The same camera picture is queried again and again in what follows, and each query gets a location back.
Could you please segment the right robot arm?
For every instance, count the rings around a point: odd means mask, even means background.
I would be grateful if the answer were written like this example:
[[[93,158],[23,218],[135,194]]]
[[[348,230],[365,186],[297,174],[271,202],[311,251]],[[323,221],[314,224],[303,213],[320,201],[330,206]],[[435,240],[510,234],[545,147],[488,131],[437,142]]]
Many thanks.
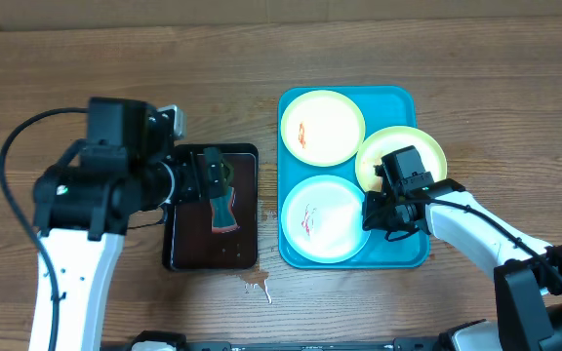
[[[447,178],[369,191],[363,227],[399,241],[419,231],[453,246],[494,283],[497,320],[441,333],[437,350],[562,350],[562,245],[526,235]]]

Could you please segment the teal plastic tray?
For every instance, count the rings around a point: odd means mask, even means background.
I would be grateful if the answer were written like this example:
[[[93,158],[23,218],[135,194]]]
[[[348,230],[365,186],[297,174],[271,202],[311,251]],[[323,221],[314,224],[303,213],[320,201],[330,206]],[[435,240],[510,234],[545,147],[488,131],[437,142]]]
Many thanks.
[[[360,108],[366,123],[366,135],[392,126],[415,127],[416,110],[412,96],[396,86],[329,86],[334,91],[352,99]],[[291,190],[312,176],[339,176],[353,184],[358,180],[352,159],[333,166],[316,167],[300,161],[278,141],[277,196],[278,209],[282,210]],[[430,251],[429,238],[423,232],[397,241],[388,242],[383,231],[374,230],[367,244],[350,259],[337,263],[319,263],[308,259],[292,248],[286,238],[282,223],[279,227],[278,249],[284,260],[300,269],[411,269],[423,264]]]

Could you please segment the yellow plate top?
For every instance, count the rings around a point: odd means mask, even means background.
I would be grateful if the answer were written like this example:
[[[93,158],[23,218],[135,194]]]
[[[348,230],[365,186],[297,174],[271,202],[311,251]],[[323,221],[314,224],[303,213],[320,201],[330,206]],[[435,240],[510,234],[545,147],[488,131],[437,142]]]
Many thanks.
[[[366,134],[366,122],[349,97],[315,90],[293,99],[281,115],[280,135],[290,153],[316,167],[352,158]]]

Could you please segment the teal orange sponge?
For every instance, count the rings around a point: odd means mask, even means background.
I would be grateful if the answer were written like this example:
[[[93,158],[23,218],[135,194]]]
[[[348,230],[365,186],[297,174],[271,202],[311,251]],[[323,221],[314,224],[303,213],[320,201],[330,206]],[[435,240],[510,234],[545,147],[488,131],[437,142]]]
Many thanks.
[[[210,200],[213,233],[231,232],[239,227],[233,213],[234,199],[235,190],[229,186],[225,195]]]

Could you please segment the yellow plate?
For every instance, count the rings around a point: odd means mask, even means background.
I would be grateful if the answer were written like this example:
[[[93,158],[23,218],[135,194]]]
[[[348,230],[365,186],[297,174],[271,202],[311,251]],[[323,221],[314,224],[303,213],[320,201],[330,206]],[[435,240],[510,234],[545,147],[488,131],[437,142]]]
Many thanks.
[[[445,153],[432,136],[408,126],[387,127],[370,135],[358,149],[355,174],[364,192],[381,190],[381,179],[376,176],[375,166],[381,163],[384,155],[407,146],[416,147],[424,168],[431,172],[435,181],[447,177]]]
[[[293,99],[281,115],[280,135],[290,153],[316,167],[352,158],[366,134],[366,122],[349,97],[315,90]]]

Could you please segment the light blue plate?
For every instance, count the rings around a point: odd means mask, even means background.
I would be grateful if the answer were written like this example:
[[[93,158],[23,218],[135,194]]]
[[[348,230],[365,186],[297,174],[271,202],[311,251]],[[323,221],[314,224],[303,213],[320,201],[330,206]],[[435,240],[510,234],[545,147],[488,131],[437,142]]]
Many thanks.
[[[300,256],[323,264],[357,255],[370,233],[362,227],[364,192],[336,175],[315,175],[286,196],[280,215],[282,237]]]

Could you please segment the black base frame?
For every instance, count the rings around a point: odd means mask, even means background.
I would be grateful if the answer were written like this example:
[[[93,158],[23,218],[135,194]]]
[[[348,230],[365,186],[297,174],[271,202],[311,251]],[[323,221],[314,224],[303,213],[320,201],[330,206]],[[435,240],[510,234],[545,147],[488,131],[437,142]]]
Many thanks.
[[[441,332],[437,336],[396,337],[390,341],[247,343],[228,341],[186,342],[182,334],[143,332],[125,344],[107,343],[100,351],[182,350],[182,351],[502,351],[494,322],[475,321]]]

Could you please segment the black rectangular tray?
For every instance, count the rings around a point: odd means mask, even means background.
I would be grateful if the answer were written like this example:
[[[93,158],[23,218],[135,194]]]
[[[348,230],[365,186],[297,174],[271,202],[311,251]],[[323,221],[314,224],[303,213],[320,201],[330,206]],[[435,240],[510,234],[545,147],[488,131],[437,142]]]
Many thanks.
[[[248,269],[258,260],[259,152],[251,143],[182,144],[219,145],[233,167],[229,186],[235,190],[233,213],[239,227],[212,232],[210,200],[166,206],[162,263],[172,271],[192,269]],[[176,170],[176,147],[168,159]]]

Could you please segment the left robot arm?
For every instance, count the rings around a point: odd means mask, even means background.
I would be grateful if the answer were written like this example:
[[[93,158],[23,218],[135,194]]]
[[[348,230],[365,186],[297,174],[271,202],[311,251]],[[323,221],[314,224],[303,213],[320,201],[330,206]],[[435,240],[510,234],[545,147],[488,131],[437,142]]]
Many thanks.
[[[100,348],[109,285],[131,215],[207,200],[213,231],[237,226],[233,170],[220,150],[204,148],[202,161],[175,156],[175,143],[186,133],[178,107],[93,97],[85,112],[86,137],[34,185],[33,223],[46,252],[39,259],[32,350]]]

